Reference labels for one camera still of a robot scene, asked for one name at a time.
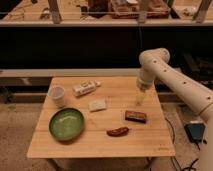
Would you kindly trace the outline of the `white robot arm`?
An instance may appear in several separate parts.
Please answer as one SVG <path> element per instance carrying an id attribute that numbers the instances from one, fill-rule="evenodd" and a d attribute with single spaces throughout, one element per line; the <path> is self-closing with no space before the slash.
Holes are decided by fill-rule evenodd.
<path id="1" fill-rule="evenodd" d="M 170 53 L 165 48 L 143 51 L 139 55 L 137 86 L 144 92 L 155 78 L 160 79 L 206 123 L 197 169 L 213 171 L 213 90 L 170 67 L 169 59 Z"/>

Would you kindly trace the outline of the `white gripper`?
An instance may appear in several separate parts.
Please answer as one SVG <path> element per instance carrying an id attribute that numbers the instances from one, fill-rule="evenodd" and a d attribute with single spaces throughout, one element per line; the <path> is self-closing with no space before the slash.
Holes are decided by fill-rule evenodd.
<path id="1" fill-rule="evenodd" d="M 140 77 L 136 80 L 136 85 L 140 89 L 136 92 L 136 100 L 135 103 L 137 106 L 140 106 L 146 96 L 146 90 L 150 89 L 152 87 L 152 82 L 147 82 L 142 80 Z"/>

